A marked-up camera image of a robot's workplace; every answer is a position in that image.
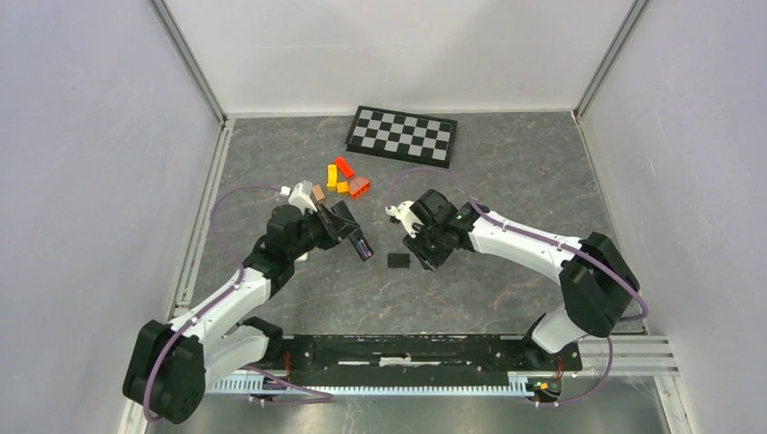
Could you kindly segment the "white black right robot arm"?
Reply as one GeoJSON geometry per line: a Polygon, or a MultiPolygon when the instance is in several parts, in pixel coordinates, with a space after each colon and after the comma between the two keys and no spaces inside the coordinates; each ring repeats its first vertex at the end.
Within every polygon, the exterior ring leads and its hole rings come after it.
{"type": "Polygon", "coordinates": [[[454,251],[466,250],[509,260],[558,285],[562,304],[531,326],[522,345],[525,362],[535,369],[548,367],[579,339],[609,336],[617,324],[630,321],[625,312],[631,303],[640,308],[634,320],[648,312],[639,281],[602,233],[553,234],[513,222],[474,200],[456,207],[433,189],[385,211],[402,225],[403,244],[425,269],[435,270],[454,251]]]}

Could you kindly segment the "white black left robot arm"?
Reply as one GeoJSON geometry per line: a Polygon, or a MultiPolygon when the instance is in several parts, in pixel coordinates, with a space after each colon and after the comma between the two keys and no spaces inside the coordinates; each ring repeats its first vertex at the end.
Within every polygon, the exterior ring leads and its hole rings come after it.
{"type": "Polygon", "coordinates": [[[284,344],[276,327],[246,314],[289,282],[299,257],[350,241],[368,260],[372,250],[345,201],[332,206],[276,207],[251,253],[200,305],[166,323],[150,320],[137,334],[122,394],[149,421],[186,421],[217,382],[250,364],[277,366],[284,344]]]}

